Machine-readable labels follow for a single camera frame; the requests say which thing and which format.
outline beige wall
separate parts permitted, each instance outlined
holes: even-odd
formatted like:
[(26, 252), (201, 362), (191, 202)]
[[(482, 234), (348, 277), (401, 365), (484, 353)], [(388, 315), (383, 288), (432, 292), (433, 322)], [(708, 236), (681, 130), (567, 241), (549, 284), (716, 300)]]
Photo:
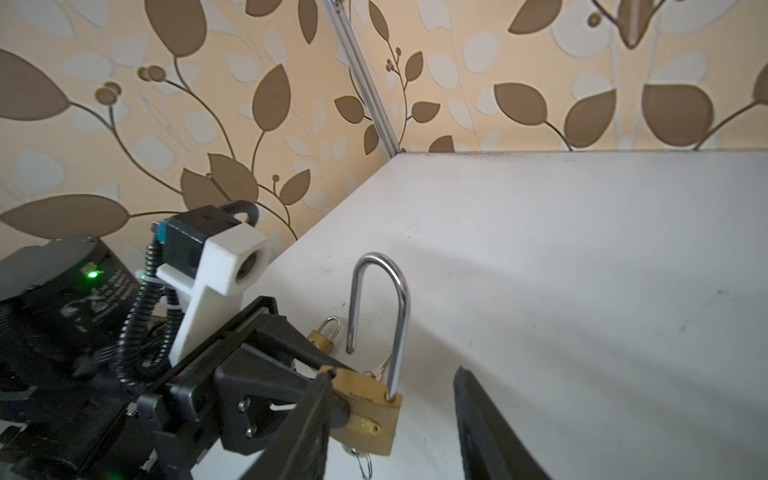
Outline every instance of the beige wall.
[[(408, 111), (420, 101), (439, 104), (432, 120), (408, 120), (401, 142), (407, 151), (427, 151), (446, 135), (457, 151), (565, 149), (555, 128), (569, 143), (597, 150), (691, 149), (753, 102), (768, 62), (765, 0), (657, 0), (656, 11), (653, 0), (373, 4), (380, 18), (368, 0), (352, 0), (352, 22), (396, 132), (405, 117), (403, 89), (398, 75), (386, 70), (394, 59), (379, 33), (384, 24), (392, 50), (402, 50), (403, 77), (405, 62), (416, 52), (423, 56), (423, 72), (406, 87)], [(494, 86), (509, 83), (540, 96), (508, 86), (495, 101)], [(673, 86), (647, 89), (644, 112), (646, 84)], [(768, 74), (758, 90), (758, 99), (768, 101)], [(417, 113), (424, 120), (434, 109), (423, 104)], [(702, 148), (765, 148), (766, 127), (768, 107), (761, 104)]]
[[(170, 9), (152, 12), (150, 23), (144, 2), (138, 0), (0, 2), (0, 211), (5, 221), (0, 223), (0, 257), (47, 241), (40, 236), (86, 229), (106, 234), (111, 248), (138, 268), (151, 238), (151, 221), (164, 215), (127, 215), (182, 211), (222, 200), (206, 178), (187, 174), (182, 181), (185, 169), (203, 176), (211, 172), (208, 154), (228, 156), (215, 157), (213, 176), (230, 196), (256, 200), (258, 190), (258, 201), (283, 220), (286, 209), (290, 212), (290, 227), (300, 236), (386, 161), (378, 148), (367, 155), (363, 151), (370, 122), (350, 124), (333, 106), (334, 98), (354, 95), (354, 90), (319, 1), (253, 2), (255, 15), (264, 13), (259, 5), (276, 5), (263, 16), (248, 15), (245, 2), (237, 0), (150, 3)], [(318, 13), (314, 36), (313, 5)], [(139, 67), (149, 65), (173, 76), (174, 54), (180, 56), (192, 92), (221, 121), (239, 165), (200, 102), (169, 84), (138, 77)], [(278, 65), (284, 65), (286, 77), (275, 71), (265, 81)], [(108, 121), (108, 107), (95, 95), (109, 81), (121, 90), (113, 107), (116, 132), (147, 174), (131, 163), (99, 120), (68, 103), (92, 108)], [(262, 188), (248, 171), (262, 132), (253, 119), (260, 84), (264, 92), (257, 95), (257, 120), (270, 130), (255, 160), (255, 178)], [(112, 100), (109, 91), (100, 95), (107, 103)], [(13, 119), (20, 117), (28, 120)], [(298, 175), (305, 170), (309, 173)], [(270, 193), (273, 175), (280, 177), (276, 195)], [(282, 187), (296, 175), (282, 195), (290, 205), (283, 206), (278, 198)], [(92, 193), (103, 197), (30, 204)], [(272, 237), (275, 254), (294, 241), (288, 227), (265, 210), (258, 227)]]

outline padlock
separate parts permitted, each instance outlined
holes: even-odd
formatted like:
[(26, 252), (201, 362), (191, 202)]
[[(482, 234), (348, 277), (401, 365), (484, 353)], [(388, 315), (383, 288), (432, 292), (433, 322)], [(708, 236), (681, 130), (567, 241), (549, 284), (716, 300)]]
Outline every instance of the padlock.
[[(326, 337), (323, 335), (322, 332), (323, 329), (328, 325), (330, 322), (336, 322), (336, 328), (331, 332), (331, 335)], [(329, 355), (333, 351), (333, 340), (336, 338), (337, 335), (339, 335), (339, 331), (341, 330), (341, 320), (334, 316), (329, 316), (325, 322), (323, 322), (320, 325), (320, 328), (317, 330), (313, 330), (308, 336), (307, 339), (312, 342), (314, 346), (316, 346), (320, 352), (325, 353), (326, 355)]]
[(358, 452), (389, 455), (395, 441), (397, 418), (402, 406), (402, 395), (397, 393), (397, 384), (402, 369), (402, 354), (406, 349), (411, 300), (406, 279), (391, 259), (381, 253), (363, 255), (357, 261), (352, 277), (352, 296), (349, 299), (349, 326), (346, 337), (347, 353), (355, 351), (362, 274), (367, 266), (372, 264), (379, 265), (389, 274), (395, 283), (398, 298), (392, 364), (386, 386), (376, 379), (348, 369), (323, 366), (320, 372), (331, 371), (335, 393), (349, 405), (349, 421), (340, 429), (332, 429), (331, 437)]

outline white table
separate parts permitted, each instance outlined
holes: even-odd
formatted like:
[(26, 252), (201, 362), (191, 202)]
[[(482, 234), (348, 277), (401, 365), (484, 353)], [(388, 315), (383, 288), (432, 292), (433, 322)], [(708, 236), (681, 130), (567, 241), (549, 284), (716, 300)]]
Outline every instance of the white table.
[[(472, 370), (554, 480), (768, 478), (768, 154), (402, 154), (250, 291), (308, 333), (346, 316), (379, 251), (413, 308), (392, 456), (377, 479), (463, 478), (452, 379)], [(358, 352), (396, 297), (363, 287)], [(254, 457), (212, 452), (197, 478)], [(359, 478), (331, 442), (327, 478)]]

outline wallpaper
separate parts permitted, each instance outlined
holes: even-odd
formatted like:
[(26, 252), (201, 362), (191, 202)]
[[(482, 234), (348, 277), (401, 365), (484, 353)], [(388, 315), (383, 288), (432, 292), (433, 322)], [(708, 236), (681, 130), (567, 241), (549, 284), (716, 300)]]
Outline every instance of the wallpaper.
[(348, 8), (406, 151), (768, 147), (765, 0)]
[(276, 256), (386, 161), (347, 96), (319, 0), (2, 0), (0, 255), (243, 198)]

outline black cylindrical motor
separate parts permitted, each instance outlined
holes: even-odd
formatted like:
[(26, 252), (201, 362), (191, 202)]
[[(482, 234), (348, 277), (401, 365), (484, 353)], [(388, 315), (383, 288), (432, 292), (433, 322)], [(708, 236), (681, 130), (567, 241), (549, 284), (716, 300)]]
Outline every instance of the black cylindrical motor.
[(77, 358), (114, 345), (137, 292), (97, 237), (21, 248), (0, 261), (0, 359), (38, 388), (71, 385)]

